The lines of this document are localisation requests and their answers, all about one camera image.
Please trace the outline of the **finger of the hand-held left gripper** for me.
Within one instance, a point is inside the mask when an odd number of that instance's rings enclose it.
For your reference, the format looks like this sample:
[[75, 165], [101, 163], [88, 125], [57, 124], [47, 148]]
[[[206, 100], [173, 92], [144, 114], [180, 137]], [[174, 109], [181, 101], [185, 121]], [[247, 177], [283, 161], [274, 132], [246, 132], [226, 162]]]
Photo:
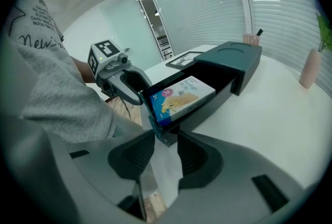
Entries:
[[125, 74], [116, 74], [110, 77], [110, 85], [116, 95], [133, 105], [142, 105], [140, 95], [126, 81]]
[[149, 78], [136, 70], [123, 71], [123, 83], [133, 92], [140, 92], [151, 87]]

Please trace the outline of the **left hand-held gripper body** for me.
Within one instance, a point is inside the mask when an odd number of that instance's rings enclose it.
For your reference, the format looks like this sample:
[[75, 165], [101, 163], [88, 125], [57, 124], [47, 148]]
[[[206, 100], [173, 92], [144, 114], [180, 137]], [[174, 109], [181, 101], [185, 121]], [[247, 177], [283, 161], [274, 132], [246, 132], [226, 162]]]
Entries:
[[129, 59], [126, 64], [120, 64], [117, 61], [121, 53], [125, 51], [110, 39], [94, 43], [90, 47], [88, 55], [90, 70], [94, 75], [95, 83], [107, 96], [116, 95], [114, 88], [110, 85], [110, 77], [123, 74], [123, 71], [131, 66]]

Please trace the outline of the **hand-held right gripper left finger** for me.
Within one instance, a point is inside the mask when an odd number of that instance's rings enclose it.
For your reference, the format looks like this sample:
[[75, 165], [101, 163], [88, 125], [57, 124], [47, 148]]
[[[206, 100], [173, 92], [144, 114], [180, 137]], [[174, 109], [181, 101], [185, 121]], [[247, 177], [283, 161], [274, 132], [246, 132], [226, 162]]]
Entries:
[[152, 130], [79, 144], [49, 140], [77, 224], [146, 224], [141, 175], [154, 153]]

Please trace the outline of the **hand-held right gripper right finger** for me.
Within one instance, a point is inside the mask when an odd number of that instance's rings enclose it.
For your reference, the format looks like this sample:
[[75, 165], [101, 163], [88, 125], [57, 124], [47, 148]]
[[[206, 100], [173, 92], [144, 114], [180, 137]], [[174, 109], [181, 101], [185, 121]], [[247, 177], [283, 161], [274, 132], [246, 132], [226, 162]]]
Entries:
[[183, 177], [158, 224], [254, 224], [277, 212], [302, 187], [258, 152], [179, 131]]

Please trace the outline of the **blue and white cardboard box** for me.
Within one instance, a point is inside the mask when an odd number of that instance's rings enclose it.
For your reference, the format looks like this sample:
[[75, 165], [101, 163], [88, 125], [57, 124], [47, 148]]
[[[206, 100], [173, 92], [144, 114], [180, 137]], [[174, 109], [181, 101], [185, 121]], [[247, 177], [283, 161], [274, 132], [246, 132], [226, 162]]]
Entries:
[[157, 122], [166, 127], [200, 107], [216, 94], [216, 90], [194, 76], [189, 76], [151, 95]]

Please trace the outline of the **dark teal tissue box holder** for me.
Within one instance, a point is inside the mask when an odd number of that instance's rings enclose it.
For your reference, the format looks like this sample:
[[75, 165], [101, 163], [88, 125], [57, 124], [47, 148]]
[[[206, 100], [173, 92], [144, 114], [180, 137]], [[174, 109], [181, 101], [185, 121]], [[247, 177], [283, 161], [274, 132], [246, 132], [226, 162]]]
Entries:
[[[148, 89], [141, 91], [147, 122], [158, 140], [170, 147], [177, 142], [179, 130], [193, 131], [217, 111], [231, 95], [240, 95], [256, 71], [262, 48], [238, 42], [226, 42], [194, 58], [195, 63], [168, 76], [159, 77]], [[162, 127], [156, 120], [150, 96], [189, 76], [194, 76], [216, 90], [206, 103], [172, 124]]]

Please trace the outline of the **person's left forearm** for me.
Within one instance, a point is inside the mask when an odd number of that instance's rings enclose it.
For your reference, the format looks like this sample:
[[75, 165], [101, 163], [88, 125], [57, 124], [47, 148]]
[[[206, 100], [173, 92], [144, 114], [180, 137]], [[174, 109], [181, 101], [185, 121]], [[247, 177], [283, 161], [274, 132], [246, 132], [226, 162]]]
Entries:
[[85, 83], [95, 83], [95, 78], [93, 73], [90, 70], [89, 64], [87, 62], [82, 62], [74, 57], [71, 57], [75, 63], [77, 69], [79, 70], [82, 79]]

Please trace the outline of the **black framed deer picture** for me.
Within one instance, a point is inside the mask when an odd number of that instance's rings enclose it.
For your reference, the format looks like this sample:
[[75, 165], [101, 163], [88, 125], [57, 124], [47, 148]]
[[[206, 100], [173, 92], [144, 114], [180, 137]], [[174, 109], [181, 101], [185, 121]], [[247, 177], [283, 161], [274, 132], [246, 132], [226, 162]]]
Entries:
[[181, 55], [180, 57], [168, 62], [166, 64], [166, 67], [174, 68], [181, 71], [192, 66], [195, 63], [194, 58], [199, 56], [200, 54], [202, 54], [202, 52], [189, 51]]

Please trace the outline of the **person's grey printed t-shirt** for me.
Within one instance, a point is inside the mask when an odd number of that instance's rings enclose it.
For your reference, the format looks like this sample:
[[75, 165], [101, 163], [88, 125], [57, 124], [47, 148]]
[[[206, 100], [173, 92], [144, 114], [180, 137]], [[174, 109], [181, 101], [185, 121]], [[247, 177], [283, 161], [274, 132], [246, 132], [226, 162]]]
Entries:
[[37, 76], [22, 118], [36, 122], [69, 143], [142, 131], [140, 125], [113, 111], [83, 81], [43, 0], [15, 0], [4, 30]]

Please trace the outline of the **pink pen basket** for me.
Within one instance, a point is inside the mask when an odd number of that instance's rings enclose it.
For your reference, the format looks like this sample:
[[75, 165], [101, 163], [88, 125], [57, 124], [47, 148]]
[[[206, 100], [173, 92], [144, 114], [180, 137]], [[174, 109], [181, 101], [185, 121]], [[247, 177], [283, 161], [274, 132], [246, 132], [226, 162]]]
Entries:
[[249, 44], [249, 45], [260, 45], [260, 36], [257, 36], [255, 34], [244, 34], [243, 35], [243, 43]]

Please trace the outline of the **pale pink vase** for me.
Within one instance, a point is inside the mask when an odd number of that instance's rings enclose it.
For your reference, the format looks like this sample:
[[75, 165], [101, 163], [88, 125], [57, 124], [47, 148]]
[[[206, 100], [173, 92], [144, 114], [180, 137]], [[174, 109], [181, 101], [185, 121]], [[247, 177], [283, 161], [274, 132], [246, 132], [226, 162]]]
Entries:
[[321, 54], [317, 50], [310, 50], [299, 79], [304, 88], [309, 89], [315, 82], [321, 66], [321, 59]]

